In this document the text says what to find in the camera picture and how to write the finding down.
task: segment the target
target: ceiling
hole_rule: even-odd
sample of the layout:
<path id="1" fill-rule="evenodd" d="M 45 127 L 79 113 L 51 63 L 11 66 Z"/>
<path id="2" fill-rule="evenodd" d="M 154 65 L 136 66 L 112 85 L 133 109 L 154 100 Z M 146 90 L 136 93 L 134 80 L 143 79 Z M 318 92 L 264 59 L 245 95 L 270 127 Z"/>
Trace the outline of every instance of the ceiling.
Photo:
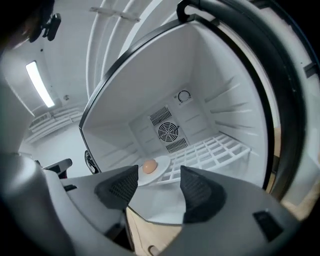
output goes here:
<path id="1" fill-rule="evenodd" d="M 39 37 L 35 42 L 3 55 L 5 78 L 24 104 L 39 116 L 65 105 L 85 103 L 86 56 L 91 28 L 102 0 L 55 0 L 54 13 L 60 13 L 61 24 L 53 41 Z M 35 90 L 26 65 L 37 62 L 39 73 L 55 106 L 48 109 Z"/>

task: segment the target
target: fan grille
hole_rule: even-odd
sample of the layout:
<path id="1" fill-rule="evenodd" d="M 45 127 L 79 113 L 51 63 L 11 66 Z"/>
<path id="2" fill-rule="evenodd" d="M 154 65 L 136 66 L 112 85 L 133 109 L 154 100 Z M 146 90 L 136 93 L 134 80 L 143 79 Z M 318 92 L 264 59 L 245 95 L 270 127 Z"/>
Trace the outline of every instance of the fan grille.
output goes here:
<path id="1" fill-rule="evenodd" d="M 178 126 L 172 122 L 165 122 L 160 125 L 158 133 L 159 138 L 164 142 L 173 142 L 178 137 Z"/>

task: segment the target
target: white plate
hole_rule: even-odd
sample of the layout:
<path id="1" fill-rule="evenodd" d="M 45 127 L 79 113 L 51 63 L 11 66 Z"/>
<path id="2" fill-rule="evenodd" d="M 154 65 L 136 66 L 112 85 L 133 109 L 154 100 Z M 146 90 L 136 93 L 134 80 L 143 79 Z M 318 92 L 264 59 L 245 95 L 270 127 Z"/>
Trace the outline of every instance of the white plate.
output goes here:
<path id="1" fill-rule="evenodd" d="M 166 170 L 169 168 L 169 165 L 171 163 L 171 159 L 167 155 L 158 156 L 154 160 L 157 162 L 158 165 L 157 165 L 156 169 L 150 174 L 144 173 L 142 170 L 142 166 L 139 167 L 139 169 L 138 169 L 138 176 L 139 176 L 138 187 L 145 186 L 145 185 L 153 182 L 154 180 L 160 178 L 166 172 Z"/>

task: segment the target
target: ventilation slot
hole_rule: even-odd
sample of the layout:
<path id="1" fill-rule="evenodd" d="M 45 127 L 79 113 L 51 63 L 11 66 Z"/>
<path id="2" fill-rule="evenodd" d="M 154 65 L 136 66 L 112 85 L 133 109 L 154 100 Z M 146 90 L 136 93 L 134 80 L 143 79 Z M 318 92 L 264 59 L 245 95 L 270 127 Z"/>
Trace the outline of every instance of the ventilation slot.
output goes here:
<path id="1" fill-rule="evenodd" d="M 51 114 L 49 112 L 45 113 L 43 115 L 40 115 L 35 120 L 33 120 L 33 122 L 30 124 L 29 130 L 32 130 L 32 129 L 40 126 L 41 124 L 44 124 L 50 118 L 51 118 Z"/>
<path id="2" fill-rule="evenodd" d="M 174 153 L 177 152 L 179 150 L 183 150 L 188 146 L 186 140 L 184 138 L 179 139 L 178 141 L 171 143 L 166 147 L 166 149 L 169 151 L 169 153 Z"/>
<path id="3" fill-rule="evenodd" d="M 162 123 L 164 120 L 167 120 L 171 116 L 172 115 L 171 115 L 169 109 L 166 106 L 164 106 L 163 108 L 159 109 L 157 112 L 153 113 L 150 116 L 150 120 L 151 120 L 153 126 L 156 126 L 156 125 Z"/>

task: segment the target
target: vent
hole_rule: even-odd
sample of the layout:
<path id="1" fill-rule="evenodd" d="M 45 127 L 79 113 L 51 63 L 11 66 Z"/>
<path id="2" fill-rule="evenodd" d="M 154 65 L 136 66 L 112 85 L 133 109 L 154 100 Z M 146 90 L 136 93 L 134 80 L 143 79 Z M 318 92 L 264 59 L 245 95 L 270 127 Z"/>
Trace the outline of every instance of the vent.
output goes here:
<path id="1" fill-rule="evenodd" d="M 174 142 L 178 138 L 178 128 L 172 122 L 164 122 L 158 130 L 159 138 L 164 142 Z"/>
<path id="2" fill-rule="evenodd" d="M 151 120 L 153 126 L 156 126 L 156 125 L 162 123 L 164 120 L 167 120 L 171 116 L 172 115 L 171 115 L 169 109 L 166 106 L 164 106 L 163 108 L 159 109 L 157 112 L 153 113 L 150 116 L 150 120 Z"/>
<path id="3" fill-rule="evenodd" d="M 35 120 L 33 120 L 33 122 L 30 124 L 29 130 L 32 130 L 32 129 L 44 124 L 50 118 L 51 118 L 51 114 L 49 112 L 45 113 L 43 115 L 40 115 Z"/>
<path id="4" fill-rule="evenodd" d="M 171 143 L 166 147 L 166 149 L 169 151 L 169 153 L 174 153 L 177 152 L 179 150 L 183 150 L 188 146 L 185 138 L 179 139 L 178 141 Z"/>

